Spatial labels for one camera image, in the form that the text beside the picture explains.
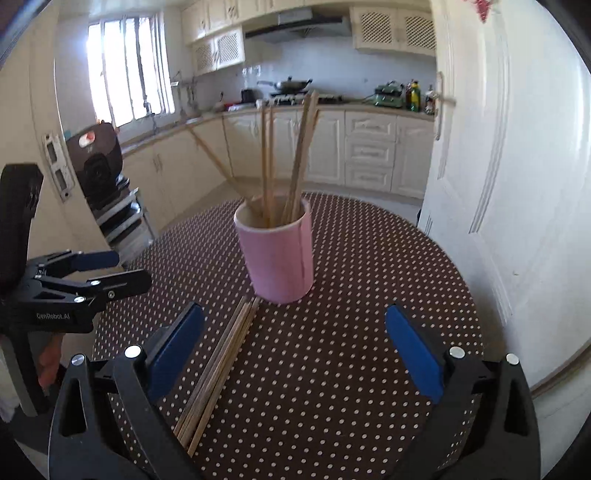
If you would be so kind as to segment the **left human hand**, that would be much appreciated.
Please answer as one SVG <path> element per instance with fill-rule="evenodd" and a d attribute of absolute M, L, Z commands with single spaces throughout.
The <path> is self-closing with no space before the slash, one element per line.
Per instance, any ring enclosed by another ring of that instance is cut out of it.
<path fill-rule="evenodd" d="M 64 335 L 53 334 L 38 358 L 38 383 L 42 389 L 49 388 L 55 381 L 61 360 Z"/>

